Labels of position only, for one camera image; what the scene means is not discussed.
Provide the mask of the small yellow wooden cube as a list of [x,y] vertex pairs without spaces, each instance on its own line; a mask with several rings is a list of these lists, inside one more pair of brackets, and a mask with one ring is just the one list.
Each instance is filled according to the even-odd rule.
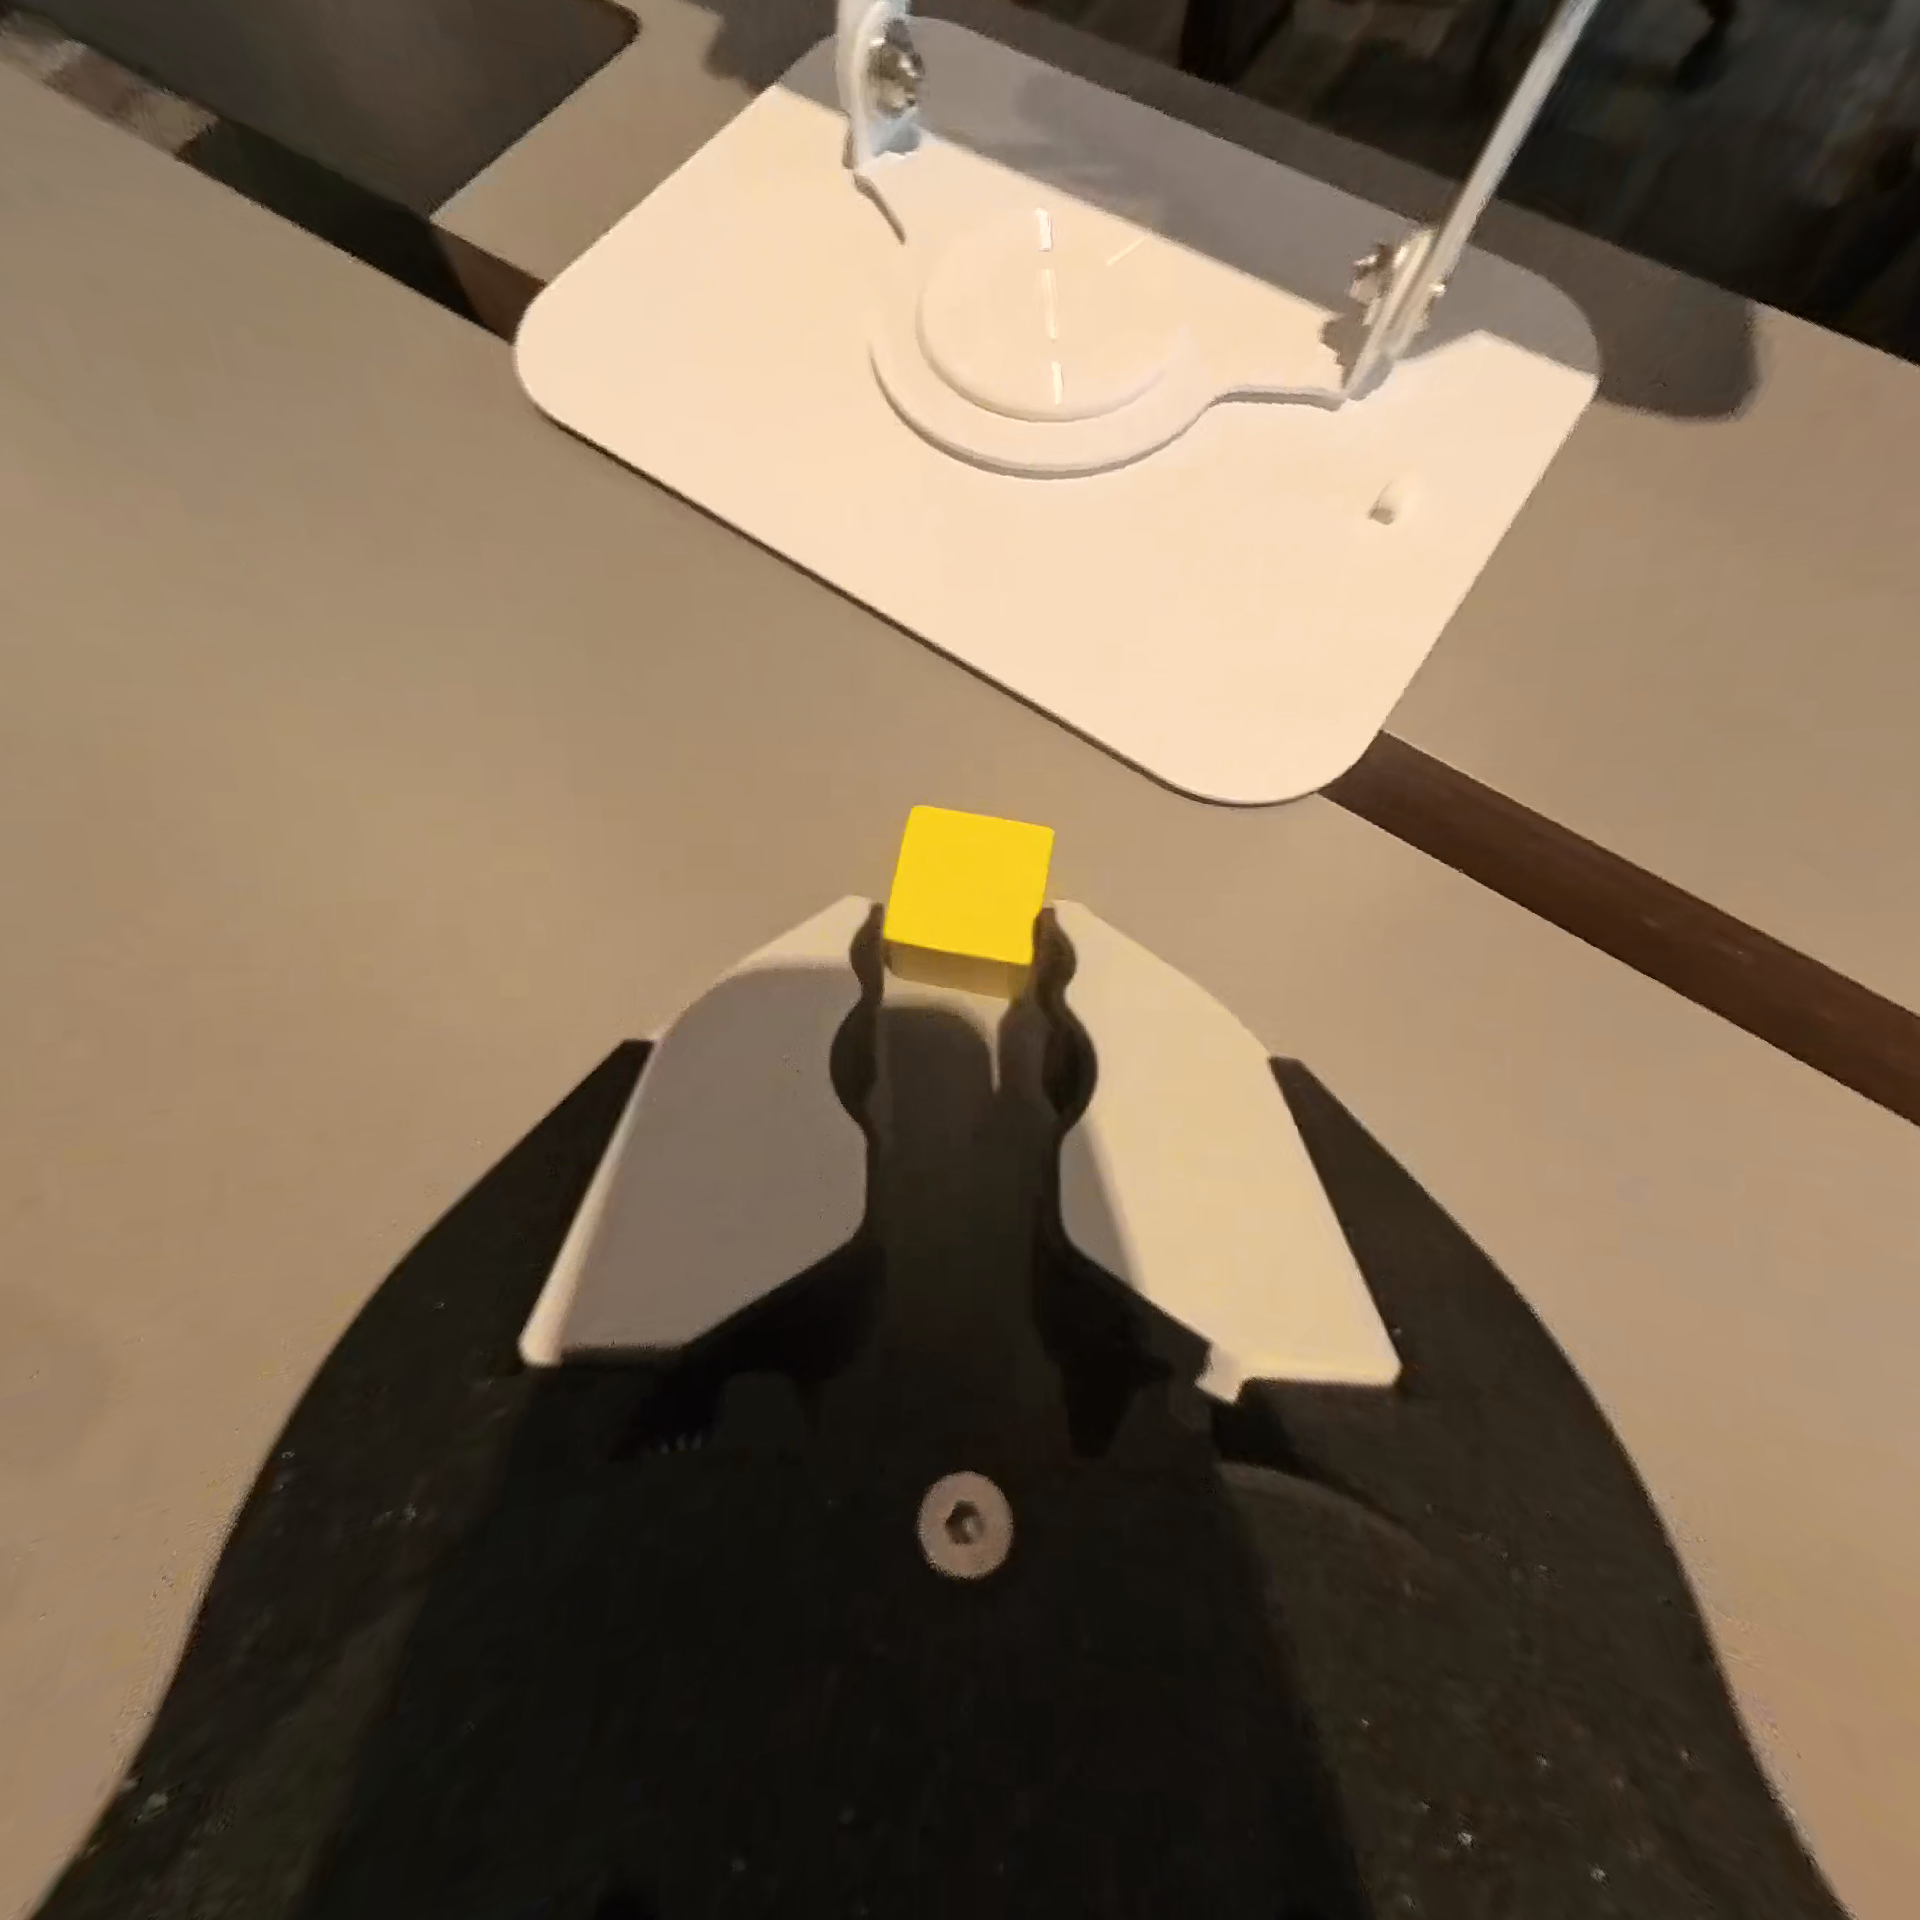
[[881,916],[887,972],[931,991],[1018,1001],[1037,967],[1055,845],[1043,825],[913,807]]

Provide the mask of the black desk mat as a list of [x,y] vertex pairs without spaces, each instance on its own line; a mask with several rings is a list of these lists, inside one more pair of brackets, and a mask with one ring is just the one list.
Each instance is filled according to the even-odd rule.
[[4,5],[146,85],[418,214],[639,34],[606,3]]

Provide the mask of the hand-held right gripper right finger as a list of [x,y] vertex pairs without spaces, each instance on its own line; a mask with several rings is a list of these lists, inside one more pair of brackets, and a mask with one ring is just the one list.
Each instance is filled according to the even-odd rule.
[[1068,1247],[1199,1344],[1218,1403],[1393,1389],[1402,1358],[1247,1022],[1071,901],[1048,910],[1039,997]]

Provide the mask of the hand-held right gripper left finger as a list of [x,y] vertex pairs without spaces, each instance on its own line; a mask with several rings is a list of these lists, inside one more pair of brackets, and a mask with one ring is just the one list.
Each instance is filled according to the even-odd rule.
[[521,1331],[526,1366],[692,1348],[853,1244],[868,1142],[834,1084],[873,919],[832,901],[653,1040]]

